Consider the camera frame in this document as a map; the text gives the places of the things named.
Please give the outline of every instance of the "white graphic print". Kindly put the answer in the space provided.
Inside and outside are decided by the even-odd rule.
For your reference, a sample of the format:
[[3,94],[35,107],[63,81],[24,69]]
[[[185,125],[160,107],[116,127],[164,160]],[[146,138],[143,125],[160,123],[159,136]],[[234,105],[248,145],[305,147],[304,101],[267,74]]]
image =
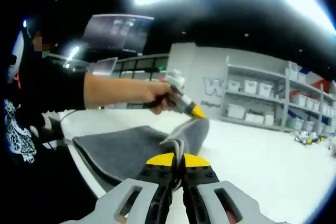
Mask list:
[[36,149],[32,134],[27,128],[21,129],[17,124],[15,111],[13,103],[5,99],[5,125],[9,149],[15,154],[21,154],[25,162],[33,163]]

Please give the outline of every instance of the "hand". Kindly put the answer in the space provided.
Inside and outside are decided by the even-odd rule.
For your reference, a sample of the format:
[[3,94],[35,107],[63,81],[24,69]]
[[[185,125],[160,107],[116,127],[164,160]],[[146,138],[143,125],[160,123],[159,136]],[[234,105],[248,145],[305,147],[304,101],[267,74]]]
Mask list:
[[[159,81],[148,81],[146,82],[146,94],[144,102],[152,102],[158,95],[168,94],[175,99],[179,99],[180,95],[174,92],[171,88],[171,85],[167,82],[159,82]],[[174,105],[168,98],[164,98],[162,102],[151,109],[154,114],[160,114],[164,110],[170,110]]]

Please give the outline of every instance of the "person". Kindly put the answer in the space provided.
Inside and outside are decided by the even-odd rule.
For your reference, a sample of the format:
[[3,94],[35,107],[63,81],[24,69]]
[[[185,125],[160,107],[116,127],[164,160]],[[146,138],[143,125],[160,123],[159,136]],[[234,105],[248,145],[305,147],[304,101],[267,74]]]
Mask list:
[[[175,95],[165,82],[64,71],[43,58],[50,48],[43,29],[22,28],[13,49],[12,56],[21,62],[18,74],[7,84],[4,100],[6,154],[11,171],[7,176],[11,193],[7,207],[16,212],[10,217],[12,223],[81,219],[94,210],[96,203],[71,156],[45,148],[30,132],[36,114],[152,102],[158,95]],[[160,114],[169,108],[171,104],[163,99],[152,112]]]

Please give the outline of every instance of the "small robot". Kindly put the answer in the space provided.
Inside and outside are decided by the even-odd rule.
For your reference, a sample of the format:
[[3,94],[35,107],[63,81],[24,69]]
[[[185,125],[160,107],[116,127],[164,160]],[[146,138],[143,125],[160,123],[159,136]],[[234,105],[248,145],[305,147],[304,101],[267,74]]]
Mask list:
[[296,133],[294,140],[303,145],[308,145],[320,142],[321,138],[317,135],[316,132],[308,133],[307,131],[302,131]]

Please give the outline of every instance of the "monitor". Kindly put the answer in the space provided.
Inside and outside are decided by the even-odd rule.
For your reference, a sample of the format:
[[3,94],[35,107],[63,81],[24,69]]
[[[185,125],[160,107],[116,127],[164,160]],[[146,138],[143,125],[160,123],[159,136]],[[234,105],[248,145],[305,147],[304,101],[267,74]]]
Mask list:
[[117,50],[142,55],[153,17],[129,14],[97,14],[83,35],[87,49]]

